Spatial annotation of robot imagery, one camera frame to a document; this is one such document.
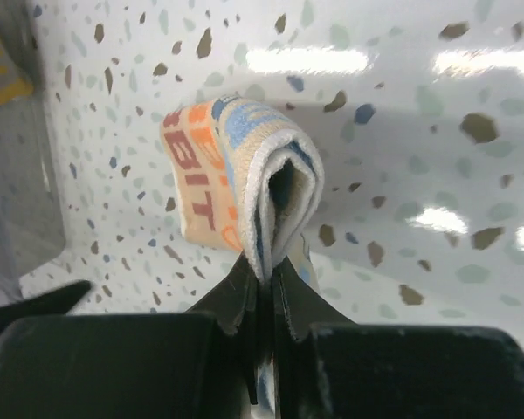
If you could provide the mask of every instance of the terrazzo tabletop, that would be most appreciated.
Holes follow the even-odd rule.
[[[67,245],[24,296],[187,309],[236,254],[187,244],[159,135],[238,92],[314,139],[324,297],[361,323],[497,326],[524,347],[524,0],[30,0]]]

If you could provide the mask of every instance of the terrazzo surface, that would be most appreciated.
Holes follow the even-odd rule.
[[[187,244],[159,135],[238,92],[314,139],[325,298],[364,323],[480,324],[524,347],[524,1],[31,0],[66,250],[25,296],[188,308],[235,254]]]

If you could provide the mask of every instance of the white speckled surface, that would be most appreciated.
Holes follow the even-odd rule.
[[[238,91],[321,151],[307,236],[329,301],[359,322],[499,326],[524,346],[524,1],[29,8],[68,245],[25,295],[90,278],[94,313],[204,295],[235,255],[179,237],[158,126]]]

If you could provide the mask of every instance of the brown speckle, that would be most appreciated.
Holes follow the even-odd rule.
[[[113,90],[113,74],[109,67],[105,69],[105,81],[107,82],[108,94],[111,94],[111,91]]]
[[[470,25],[467,22],[458,22],[456,24],[448,24],[439,34],[441,39],[451,40],[460,38],[470,30]]]
[[[375,268],[383,262],[384,249],[377,242],[370,242],[367,244],[367,253],[369,254],[370,264]]]
[[[417,261],[417,264],[421,266],[427,272],[432,271],[431,262],[429,262],[428,260],[420,259]]]
[[[178,55],[180,52],[181,52],[181,45],[183,44],[183,41],[176,41],[174,44],[173,44],[173,49],[171,50],[171,52],[175,55]]]
[[[159,299],[157,292],[153,291],[153,294],[154,294],[154,302],[159,306],[161,304],[161,300]]]
[[[386,201],[386,196],[375,196],[372,199],[373,207],[381,208],[384,205],[385,201]]]
[[[321,240],[322,244],[326,247],[330,247],[335,243],[334,228],[327,224],[321,225],[318,232],[318,238]]]
[[[179,264],[183,264],[183,260],[180,256],[178,256],[178,253],[175,252],[175,250],[171,246],[163,246],[163,249],[165,250],[165,253],[169,255],[171,259],[176,260]]]
[[[516,22],[512,27],[514,42],[518,42],[524,35],[524,22]]]
[[[111,290],[108,289],[108,286],[103,285],[102,288],[103,288],[103,292],[104,292],[108,297],[113,297],[113,293],[111,292]]]
[[[400,297],[402,301],[407,306],[419,306],[423,304],[423,295],[414,290],[413,288],[408,287],[406,284],[401,284],[399,287]]]
[[[167,200],[167,205],[165,205],[165,212],[170,212],[174,210],[175,207],[176,207],[175,198],[171,197]]]
[[[283,31],[286,29],[286,21],[287,16],[285,13],[278,17],[278,20],[276,20],[276,24],[274,25],[274,27],[276,28],[276,32],[278,32],[279,34],[283,33]]]
[[[201,279],[206,279],[206,277],[205,277],[205,276],[203,275],[203,273],[198,269],[197,266],[194,266],[194,267],[192,268],[192,270],[193,270],[194,273],[195,273],[198,277],[200,277]]]
[[[340,90],[335,94],[334,100],[332,100],[327,105],[324,105],[324,112],[337,111],[338,109],[342,108],[347,101],[348,97],[346,96],[346,93],[343,90]]]
[[[485,144],[499,137],[493,118],[482,113],[469,113],[460,124],[460,129],[472,137],[476,144]]]
[[[445,231],[444,236],[446,240],[448,240],[448,243],[451,247],[457,247],[458,243],[460,241],[460,236],[458,236],[455,233],[452,233],[451,231]]]
[[[105,29],[103,28],[103,24],[97,24],[95,26],[95,41],[97,41],[97,44],[100,44],[103,38],[105,37]]]
[[[491,227],[478,231],[472,236],[472,247],[478,251],[484,251],[495,243],[499,236],[505,232],[503,227]]]
[[[203,32],[200,42],[196,47],[196,55],[198,59],[206,58],[211,52],[211,29],[208,28]]]
[[[167,74],[167,66],[164,63],[159,63],[154,69],[154,76],[164,76]]]
[[[513,179],[513,175],[503,175],[500,177],[499,184],[503,189],[508,188]]]
[[[361,186],[360,183],[352,183],[349,185],[349,192],[355,192]]]
[[[70,88],[70,86],[72,85],[72,66],[69,65],[65,70],[64,70],[64,82],[66,83],[66,87]]]
[[[128,264],[128,261],[126,260],[126,258],[122,258],[121,262],[122,262],[122,265],[124,266],[124,269],[126,269],[127,271],[132,271],[132,269],[130,269],[130,265]]]

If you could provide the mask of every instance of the black object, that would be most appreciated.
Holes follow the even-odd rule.
[[[188,313],[21,319],[0,338],[0,418],[242,418],[272,358],[277,417],[524,418],[524,353],[481,327],[358,326],[288,260],[242,255]]]

